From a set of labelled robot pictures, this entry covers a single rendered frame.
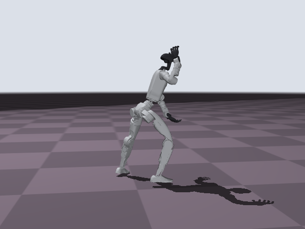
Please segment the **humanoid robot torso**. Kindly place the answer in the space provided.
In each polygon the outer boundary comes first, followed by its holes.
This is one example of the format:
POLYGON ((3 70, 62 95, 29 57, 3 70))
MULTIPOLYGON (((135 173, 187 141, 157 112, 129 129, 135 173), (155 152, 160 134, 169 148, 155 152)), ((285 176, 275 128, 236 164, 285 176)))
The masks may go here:
POLYGON ((167 82, 165 80, 161 80, 159 77, 159 72, 165 72, 165 69, 163 70, 157 70, 151 79, 151 83, 147 92, 147 96, 146 96, 146 100, 144 103, 139 103, 135 109, 134 109, 134 113, 135 115, 137 115, 138 117, 142 118, 141 112, 143 110, 146 111, 150 111, 150 109, 152 108, 152 106, 154 106, 154 104, 152 103, 154 102, 159 102, 166 86, 167 86, 167 82))

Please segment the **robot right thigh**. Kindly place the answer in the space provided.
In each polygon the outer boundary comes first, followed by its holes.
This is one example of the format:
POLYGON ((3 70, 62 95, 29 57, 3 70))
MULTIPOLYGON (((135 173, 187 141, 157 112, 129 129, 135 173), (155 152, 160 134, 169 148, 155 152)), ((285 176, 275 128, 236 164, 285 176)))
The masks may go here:
MULTIPOLYGON (((142 118, 145 122, 150 123, 152 120, 153 121, 153 125, 154 128, 165 137, 162 146, 164 144, 164 142, 166 140, 170 140, 173 144, 173 139, 172 139, 172 135, 170 133, 169 128, 167 127, 166 123, 158 116, 158 114, 156 114, 154 111, 150 110, 150 111, 146 111, 143 110, 141 112, 142 118)), ((173 147, 173 145, 172 145, 173 147)))

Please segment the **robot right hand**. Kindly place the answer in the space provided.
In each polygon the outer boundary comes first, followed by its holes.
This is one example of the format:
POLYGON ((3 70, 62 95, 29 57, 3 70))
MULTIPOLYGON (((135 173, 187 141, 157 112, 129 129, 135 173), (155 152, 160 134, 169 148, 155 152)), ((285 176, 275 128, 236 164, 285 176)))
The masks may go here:
POLYGON ((173 48, 171 48, 170 49, 171 53, 169 52, 169 54, 173 57, 173 60, 178 57, 178 60, 180 62, 180 57, 178 56, 179 54, 178 47, 179 46, 174 46, 173 48))

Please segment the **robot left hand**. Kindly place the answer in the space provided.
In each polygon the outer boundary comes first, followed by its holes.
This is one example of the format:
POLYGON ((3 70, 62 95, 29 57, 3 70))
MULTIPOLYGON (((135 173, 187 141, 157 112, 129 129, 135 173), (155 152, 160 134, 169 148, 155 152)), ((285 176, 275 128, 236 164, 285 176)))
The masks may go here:
POLYGON ((178 122, 180 122, 180 121, 181 121, 181 120, 176 120, 175 118, 171 117, 171 114, 169 114, 169 113, 167 113, 167 116, 168 116, 168 118, 167 118, 167 119, 171 120, 172 122, 176 122, 176 123, 178 123, 178 122))

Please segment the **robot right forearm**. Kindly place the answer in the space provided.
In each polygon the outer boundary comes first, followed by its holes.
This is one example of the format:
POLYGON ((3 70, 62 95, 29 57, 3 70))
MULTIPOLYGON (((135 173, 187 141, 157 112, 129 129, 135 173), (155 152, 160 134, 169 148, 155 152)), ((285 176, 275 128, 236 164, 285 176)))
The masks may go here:
POLYGON ((179 75, 179 71, 180 71, 180 68, 182 66, 181 63, 178 60, 178 57, 175 58, 173 61, 174 61, 174 67, 173 67, 173 71, 171 72, 171 74, 169 76, 168 82, 170 82, 174 76, 179 75))

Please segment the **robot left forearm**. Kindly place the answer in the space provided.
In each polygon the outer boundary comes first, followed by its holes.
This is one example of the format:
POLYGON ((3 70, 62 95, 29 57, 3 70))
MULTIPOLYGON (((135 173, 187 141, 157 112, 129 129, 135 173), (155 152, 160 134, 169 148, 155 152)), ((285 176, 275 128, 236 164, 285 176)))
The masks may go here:
POLYGON ((165 104, 165 101, 159 101, 158 105, 160 106, 160 108, 161 108, 161 110, 163 112, 163 116, 165 118, 168 118, 167 113, 169 113, 169 111, 168 111, 168 108, 167 108, 167 106, 165 104))

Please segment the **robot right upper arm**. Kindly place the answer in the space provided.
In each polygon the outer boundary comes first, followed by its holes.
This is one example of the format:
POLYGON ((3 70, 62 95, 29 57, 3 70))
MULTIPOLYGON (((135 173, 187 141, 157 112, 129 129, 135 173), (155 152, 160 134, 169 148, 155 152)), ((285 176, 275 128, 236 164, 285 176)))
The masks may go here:
POLYGON ((168 72, 159 72, 159 77, 161 80, 165 80, 168 84, 176 84, 178 79, 176 77, 173 77, 172 80, 170 82, 168 82, 169 79, 169 73, 168 72))

